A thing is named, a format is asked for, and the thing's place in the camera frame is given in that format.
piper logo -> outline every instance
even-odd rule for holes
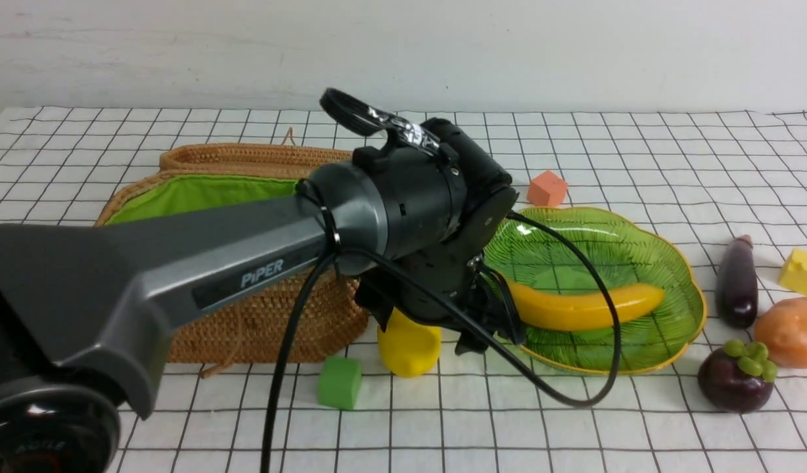
[[[241,288],[246,288],[249,284],[257,284],[260,278],[267,279],[270,276],[277,275],[284,269],[284,260],[280,259],[272,261],[266,266],[261,266],[257,270],[250,271],[243,275],[241,279]]]
[[[66,443],[57,440],[32,440],[28,443],[22,443],[15,449],[16,454],[24,452],[34,452],[36,450],[51,450],[54,452],[61,452]]]

green cube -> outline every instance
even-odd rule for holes
[[[362,383],[362,366],[359,360],[328,356],[319,375],[316,399],[322,406],[353,411]]]

toy mangosteen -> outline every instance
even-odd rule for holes
[[[774,391],[777,365],[769,360],[769,348],[760,342],[746,346],[730,340],[714,350],[699,368],[699,388],[704,397],[726,413],[751,413],[765,406]]]

yellow banana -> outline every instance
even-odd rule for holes
[[[597,330],[614,325],[611,310],[601,292],[590,294],[548,294],[524,284],[509,281],[521,321],[533,327],[564,332]],[[664,290],[636,282],[608,290],[620,323],[643,317],[664,301]]]

wicker basket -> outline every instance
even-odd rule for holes
[[[348,152],[257,144],[190,145],[161,156],[159,173],[132,183],[112,197],[95,225],[105,225],[132,198],[183,175],[301,179],[325,164],[349,159]],[[287,319],[310,270],[290,276],[176,332],[167,361],[214,363],[202,376],[232,363],[273,363]],[[337,281],[326,272],[305,305],[289,361],[322,362],[365,332],[368,315],[353,302],[358,282]]]
[[[290,140],[292,146],[285,146],[287,140]],[[323,164],[349,159],[350,153],[344,150],[296,146],[290,128],[280,145],[214,143],[181,146],[163,153],[159,167],[162,171],[167,169],[259,171],[260,168],[277,166],[309,173],[310,170]]]

